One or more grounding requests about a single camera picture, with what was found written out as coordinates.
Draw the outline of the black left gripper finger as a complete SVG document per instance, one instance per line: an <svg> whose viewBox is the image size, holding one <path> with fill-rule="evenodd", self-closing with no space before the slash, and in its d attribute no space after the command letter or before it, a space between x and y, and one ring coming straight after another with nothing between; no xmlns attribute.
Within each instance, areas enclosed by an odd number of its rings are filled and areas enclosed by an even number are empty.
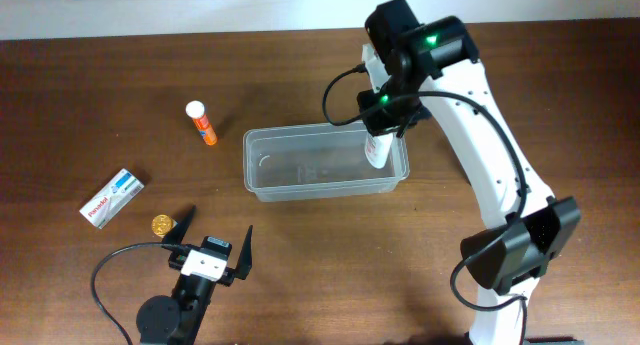
<svg viewBox="0 0 640 345"><path fill-rule="evenodd" d="M163 244L181 244L186 235L189 226L194 218L196 206L193 205L186 213L185 217L178 221L177 224L163 237Z"/></svg>
<svg viewBox="0 0 640 345"><path fill-rule="evenodd" d="M235 279L245 280L252 269L252 233L253 226L250 225L245 235L236 268L234 270Z"/></svg>

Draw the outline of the gold lid balm jar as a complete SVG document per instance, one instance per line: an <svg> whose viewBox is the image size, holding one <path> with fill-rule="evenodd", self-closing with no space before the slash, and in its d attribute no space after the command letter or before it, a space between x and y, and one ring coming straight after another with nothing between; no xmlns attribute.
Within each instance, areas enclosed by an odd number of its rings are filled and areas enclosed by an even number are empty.
<svg viewBox="0 0 640 345"><path fill-rule="evenodd" d="M157 215L153 218L151 229L156 236L163 238L175 226L176 222L168 215Z"/></svg>

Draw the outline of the white spray bottle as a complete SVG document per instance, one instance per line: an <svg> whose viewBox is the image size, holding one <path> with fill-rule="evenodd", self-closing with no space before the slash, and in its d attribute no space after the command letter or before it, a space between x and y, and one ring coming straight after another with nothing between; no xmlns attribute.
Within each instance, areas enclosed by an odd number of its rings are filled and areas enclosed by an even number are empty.
<svg viewBox="0 0 640 345"><path fill-rule="evenodd" d="M376 169L382 169L385 166L393 139L393 133L380 136L367 135L364 150L366 159L371 166Z"/></svg>

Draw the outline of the orange tablet tube white cap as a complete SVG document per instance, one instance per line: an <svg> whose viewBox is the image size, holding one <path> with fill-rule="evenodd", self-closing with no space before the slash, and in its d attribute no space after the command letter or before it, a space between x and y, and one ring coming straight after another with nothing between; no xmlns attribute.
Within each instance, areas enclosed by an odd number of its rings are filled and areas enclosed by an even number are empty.
<svg viewBox="0 0 640 345"><path fill-rule="evenodd" d="M217 143L217 135L206 115L205 105L197 100L190 101L185 107L186 114L192 119L204 142L213 146Z"/></svg>

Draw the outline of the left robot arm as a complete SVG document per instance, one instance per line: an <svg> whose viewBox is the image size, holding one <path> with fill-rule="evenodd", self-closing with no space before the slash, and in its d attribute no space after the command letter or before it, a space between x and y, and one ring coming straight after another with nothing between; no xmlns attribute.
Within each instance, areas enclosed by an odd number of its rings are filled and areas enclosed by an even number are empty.
<svg viewBox="0 0 640 345"><path fill-rule="evenodd" d="M154 232L162 236L162 247L171 252L169 267L180 275L169 296L154 296L140 307L136 326L142 344L194 343L215 287L229 287L250 273L253 229L247 230L237 265L230 267L230 243L212 236L199 246L182 242L194 215L190 209L180 221L162 215L152 222Z"/></svg>

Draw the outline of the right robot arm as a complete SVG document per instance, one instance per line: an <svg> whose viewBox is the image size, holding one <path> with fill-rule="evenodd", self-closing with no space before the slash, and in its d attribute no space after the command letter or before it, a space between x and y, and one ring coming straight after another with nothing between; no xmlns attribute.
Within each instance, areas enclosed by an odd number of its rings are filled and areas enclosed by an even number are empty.
<svg viewBox="0 0 640 345"><path fill-rule="evenodd" d="M398 138L434 119L472 187L484 230L460 244L455 283L468 270L478 285L472 344L522 344L528 303L573 235L581 212L557 198L532 168L493 98L479 50L455 16L420 23L406 0L367 18L363 63L371 87L358 94L359 119L372 137Z"/></svg>

